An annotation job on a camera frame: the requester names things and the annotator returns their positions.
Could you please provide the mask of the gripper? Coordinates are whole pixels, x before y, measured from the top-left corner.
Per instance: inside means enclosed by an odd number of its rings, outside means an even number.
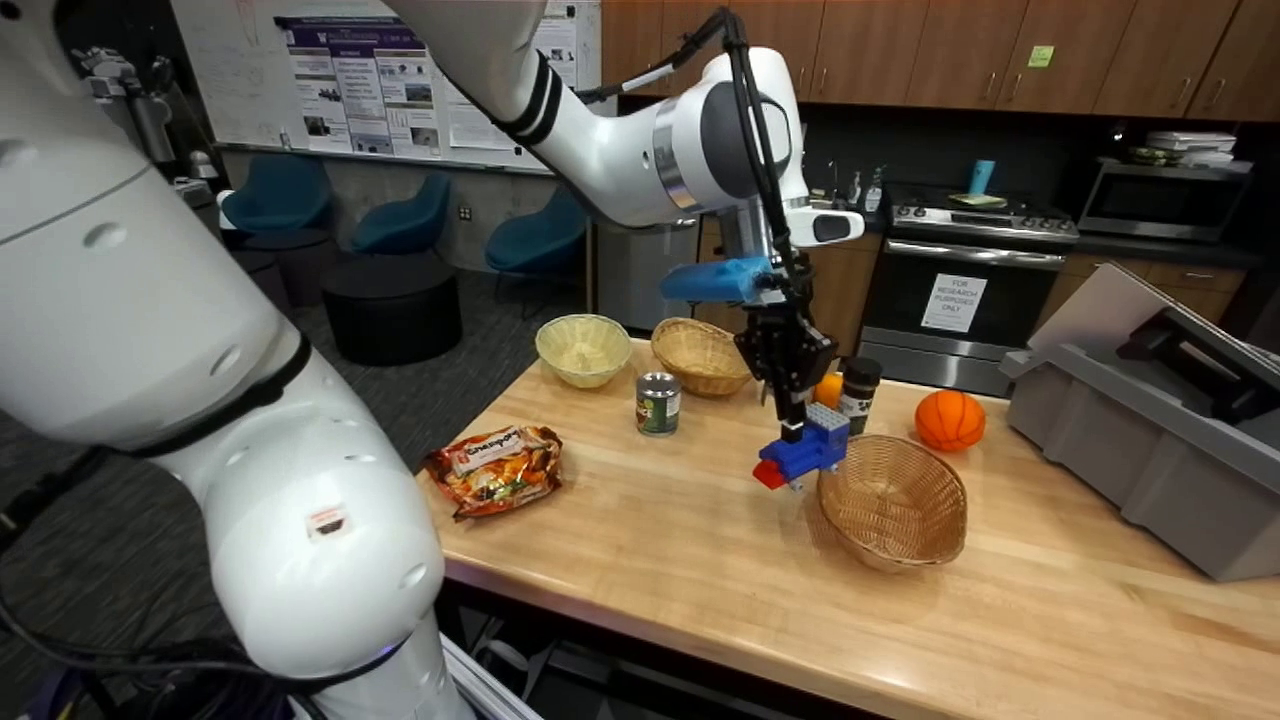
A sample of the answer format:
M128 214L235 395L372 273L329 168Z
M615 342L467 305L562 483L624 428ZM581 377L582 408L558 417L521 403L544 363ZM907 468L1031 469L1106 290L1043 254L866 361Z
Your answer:
M778 302L749 304L746 338L735 340L748 369L773 397L783 443L801 439L812 391L838 355L838 343L828 343L817 328L812 301L813 292L801 290ZM795 400L790 374L795 374Z

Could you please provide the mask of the blue toy train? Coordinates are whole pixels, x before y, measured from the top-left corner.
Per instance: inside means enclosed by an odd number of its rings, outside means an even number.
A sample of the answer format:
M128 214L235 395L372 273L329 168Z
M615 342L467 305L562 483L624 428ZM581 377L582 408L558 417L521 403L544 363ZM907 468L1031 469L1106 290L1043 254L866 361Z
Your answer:
M796 492L813 471L835 470L847 452L850 419L823 404L806 405L803 433L796 442L778 439L760 450L751 475L769 489Z

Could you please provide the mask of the orange toy basketball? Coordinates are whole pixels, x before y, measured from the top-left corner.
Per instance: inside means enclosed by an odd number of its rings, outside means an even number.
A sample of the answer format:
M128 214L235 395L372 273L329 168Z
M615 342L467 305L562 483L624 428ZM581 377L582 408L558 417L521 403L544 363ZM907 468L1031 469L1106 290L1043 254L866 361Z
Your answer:
M978 400L956 389L927 395L914 413L920 442L941 452L960 452L986 436L986 410Z

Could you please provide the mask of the large brown wicker basket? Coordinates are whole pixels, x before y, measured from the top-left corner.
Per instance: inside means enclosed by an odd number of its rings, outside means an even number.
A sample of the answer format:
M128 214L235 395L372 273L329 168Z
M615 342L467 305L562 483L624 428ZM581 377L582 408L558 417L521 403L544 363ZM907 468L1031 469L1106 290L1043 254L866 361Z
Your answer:
M817 502L840 543L883 573L938 568L966 548L969 502L961 477L910 439L856 436L820 474Z

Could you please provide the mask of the pale yellow woven basket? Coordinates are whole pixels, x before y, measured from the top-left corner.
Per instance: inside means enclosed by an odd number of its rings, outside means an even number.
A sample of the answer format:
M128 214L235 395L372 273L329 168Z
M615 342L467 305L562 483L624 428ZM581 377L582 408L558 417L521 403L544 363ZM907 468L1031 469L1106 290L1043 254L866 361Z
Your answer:
M566 384L598 389L628 365L632 340L607 316L570 314L545 323L535 334L535 348Z

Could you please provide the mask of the dark spice jar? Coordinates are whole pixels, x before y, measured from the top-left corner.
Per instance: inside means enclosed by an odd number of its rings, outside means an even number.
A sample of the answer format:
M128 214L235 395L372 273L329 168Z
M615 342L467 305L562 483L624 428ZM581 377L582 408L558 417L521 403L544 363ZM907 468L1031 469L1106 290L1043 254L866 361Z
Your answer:
M837 411L849 423L851 437L865 432L883 368L873 357L844 357L840 363L841 392Z

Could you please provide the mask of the tin can with green label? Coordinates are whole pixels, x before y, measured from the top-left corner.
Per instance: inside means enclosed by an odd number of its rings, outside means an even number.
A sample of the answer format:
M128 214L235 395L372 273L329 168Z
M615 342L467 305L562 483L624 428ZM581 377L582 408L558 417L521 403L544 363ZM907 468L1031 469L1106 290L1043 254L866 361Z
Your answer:
M678 429L682 387L667 372L641 374L635 384L635 418L641 434L672 436Z

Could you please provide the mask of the stainless steel stove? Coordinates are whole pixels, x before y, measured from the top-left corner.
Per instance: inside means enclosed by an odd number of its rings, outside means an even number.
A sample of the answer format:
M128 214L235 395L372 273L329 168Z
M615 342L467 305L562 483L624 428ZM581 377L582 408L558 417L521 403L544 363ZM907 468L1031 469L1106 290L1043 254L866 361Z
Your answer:
M858 355L892 380L1006 396L1000 364L1033 334L1078 241L1074 222L1019 196L978 208L945 187L893 183L884 197Z

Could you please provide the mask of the orange snack packet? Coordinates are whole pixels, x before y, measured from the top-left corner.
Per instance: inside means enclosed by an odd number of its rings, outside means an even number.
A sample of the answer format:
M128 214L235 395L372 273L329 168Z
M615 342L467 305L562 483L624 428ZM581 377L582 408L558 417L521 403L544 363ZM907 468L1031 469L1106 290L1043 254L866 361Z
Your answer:
M563 442L549 427L504 427L433 450L421 462L463 521L508 512L561 488Z

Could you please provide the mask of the grey storage bin with lid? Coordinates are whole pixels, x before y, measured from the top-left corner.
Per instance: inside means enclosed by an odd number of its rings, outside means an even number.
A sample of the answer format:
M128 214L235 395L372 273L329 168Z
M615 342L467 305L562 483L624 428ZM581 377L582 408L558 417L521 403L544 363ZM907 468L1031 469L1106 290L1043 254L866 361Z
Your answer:
M1216 582L1280 577L1280 355L1105 264L1000 364L1009 425Z

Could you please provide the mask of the black round ottoman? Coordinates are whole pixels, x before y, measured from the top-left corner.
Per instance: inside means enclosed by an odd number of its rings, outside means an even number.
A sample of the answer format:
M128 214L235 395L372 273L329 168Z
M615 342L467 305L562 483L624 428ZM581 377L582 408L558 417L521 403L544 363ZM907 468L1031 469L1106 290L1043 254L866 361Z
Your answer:
M429 252L353 258L325 274L321 296L337 351L358 365L424 363L463 337L456 270Z

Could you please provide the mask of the microwave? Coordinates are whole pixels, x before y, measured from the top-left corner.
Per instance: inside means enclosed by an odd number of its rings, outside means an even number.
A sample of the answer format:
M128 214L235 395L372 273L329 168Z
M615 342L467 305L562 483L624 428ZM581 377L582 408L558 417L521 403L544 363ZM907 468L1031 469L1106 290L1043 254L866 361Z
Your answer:
M1096 158L1061 181L1056 204L1084 234L1217 243L1252 181L1230 168Z

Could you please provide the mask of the wooden base cabinet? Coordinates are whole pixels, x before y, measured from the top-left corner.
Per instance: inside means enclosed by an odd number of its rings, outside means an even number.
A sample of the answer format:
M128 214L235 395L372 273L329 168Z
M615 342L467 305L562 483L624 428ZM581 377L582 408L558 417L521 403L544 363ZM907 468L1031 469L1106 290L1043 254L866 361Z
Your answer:
M1245 272L1242 269L1075 252L1068 258L1059 273L1036 328L1041 328L1098 268L1106 264L1132 272L1213 324L1220 322L1245 279Z

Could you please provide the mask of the whiteboard with posters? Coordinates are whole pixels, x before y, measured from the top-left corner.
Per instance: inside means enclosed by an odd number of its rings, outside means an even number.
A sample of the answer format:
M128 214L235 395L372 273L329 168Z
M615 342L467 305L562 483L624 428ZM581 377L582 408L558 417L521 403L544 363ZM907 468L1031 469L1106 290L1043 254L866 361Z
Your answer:
M543 173L381 0L170 0L225 146Z

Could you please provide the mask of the row of wooden wall cabinets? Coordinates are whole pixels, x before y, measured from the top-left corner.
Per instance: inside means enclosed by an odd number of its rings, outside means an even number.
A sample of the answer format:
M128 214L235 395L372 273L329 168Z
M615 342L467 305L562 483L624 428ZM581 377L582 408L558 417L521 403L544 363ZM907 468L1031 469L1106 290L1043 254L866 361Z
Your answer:
M1280 123L1280 0L602 0L605 81L718 6L803 102Z

